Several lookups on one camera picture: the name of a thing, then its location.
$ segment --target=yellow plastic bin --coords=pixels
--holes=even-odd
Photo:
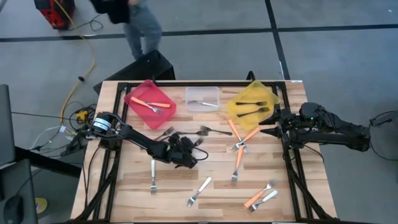
[[[271,91],[271,88],[264,86],[260,81],[254,81],[229,101],[226,107],[233,120],[237,121],[242,128],[251,130],[257,127],[260,121],[270,117],[274,112],[274,105],[279,103],[279,97]]]

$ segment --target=wooden tabletop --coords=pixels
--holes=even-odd
[[[113,110],[117,84],[117,82],[103,83],[97,113]],[[286,85],[292,112],[298,113],[301,104],[307,101],[303,83],[286,81]],[[170,126],[174,126],[177,131],[198,131],[201,125],[217,130],[231,131],[228,125],[229,116],[226,112],[226,104],[243,88],[220,87],[221,105],[217,111],[193,113],[187,111],[184,105],[185,87],[161,87],[160,89],[177,104],[177,112],[171,120],[159,130],[153,131],[141,121],[133,110],[129,109],[127,123],[150,138],[156,138]],[[248,131],[238,125],[237,128],[241,136],[248,134]],[[198,138],[197,136],[190,137],[193,142]],[[140,150],[130,142],[123,141],[111,222],[294,221],[292,198],[287,182],[285,162],[282,159],[280,139],[263,133],[258,133],[250,139],[247,142],[250,152],[243,154],[238,183],[231,185],[236,152],[230,151],[229,148],[236,141],[235,136],[211,132],[200,146],[209,153],[209,157],[205,161],[199,161],[193,169],[184,167],[175,169],[173,164],[156,162],[158,191],[155,195],[150,194],[150,160],[152,158],[146,154],[146,151]],[[97,145],[98,141],[92,141],[88,145],[85,156],[86,172]],[[309,146],[319,151],[318,144],[309,144]],[[335,206],[322,159],[305,148],[300,152],[309,191],[325,211],[335,217]],[[200,158],[203,157],[203,153],[196,151],[194,156]],[[103,157],[104,149],[100,149],[93,160],[88,192],[89,200],[98,189]],[[211,183],[198,196],[192,207],[187,208],[187,200],[209,176],[213,179]],[[275,187],[279,191],[278,195],[262,204],[258,211],[249,213],[243,203],[264,188],[270,179],[279,180]],[[299,189],[297,192],[302,216],[305,217],[302,194]],[[108,192],[103,197],[102,205],[106,204],[107,195]],[[77,217],[83,211],[84,201],[85,190],[83,175],[81,175],[72,218]],[[101,206],[100,218],[104,217],[104,211],[105,206]]]

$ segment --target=concrete floor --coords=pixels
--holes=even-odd
[[[263,0],[148,2],[166,32],[271,27]],[[96,15],[88,1],[76,1],[76,6],[73,16],[76,24]],[[273,0],[272,7],[277,26],[283,28],[398,23],[395,0]],[[104,24],[103,30],[93,33],[86,26],[80,32],[122,33],[121,26],[111,24],[106,15],[98,20]],[[0,83],[10,86],[13,111],[59,115],[77,76],[90,66],[92,56],[86,43],[80,40],[3,42],[2,38],[76,34],[51,29],[31,0],[8,0],[4,4],[0,11]],[[398,29],[279,35],[290,77],[304,81],[310,101],[357,124],[368,124],[375,115],[397,109]],[[84,105],[95,103],[98,98],[91,88],[94,84],[133,62],[123,38],[90,42],[95,48],[97,66],[72,99]],[[258,79],[282,78],[270,32],[164,37],[160,51],[174,65],[177,79],[243,79],[249,70]],[[77,104],[71,105],[66,114],[78,108]],[[53,118],[17,114],[12,118],[16,144],[25,148],[44,129],[59,124],[59,119]],[[394,147],[397,130],[393,125],[373,129],[372,135],[373,144],[381,154],[398,158]],[[66,143],[66,138],[59,135],[51,147]],[[322,146],[322,154],[336,211],[342,220],[396,223],[397,162],[384,161],[372,151],[360,153],[337,146]],[[82,158],[83,154],[75,154],[63,159],[81,162]],[[35,176],[34,185],[36,196],[48,198],[50,203],[40,222],[67,220],[77,181],[44,171]]]

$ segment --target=jeans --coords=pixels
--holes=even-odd
[[[131,48],[132,56],[138,60],[144,55],[141,48],[141,33],[145,37],[144,53],[146,54],[159,48],[162,38],[162,27],[145,2],[129,7],[130,23],[124,24],[123,29]]]

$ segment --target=white cable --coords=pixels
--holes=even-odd
[[[66,126],[55,126],[55,127],[47,128],[46,130],[44,130],[39,136],[37,136],[35,142],[33,143],[32,147],[30,147],[30,149],[33,149],[33,148],[35,147],[37,141],[39,140],[39,138],[40,138],[44,133],[46,133],[47,131],[53,130],[53,129],[55,129],[55,128],[61,129],[62,127],[65,127],[66,129],[69,129],[69,128],[66,127]]]

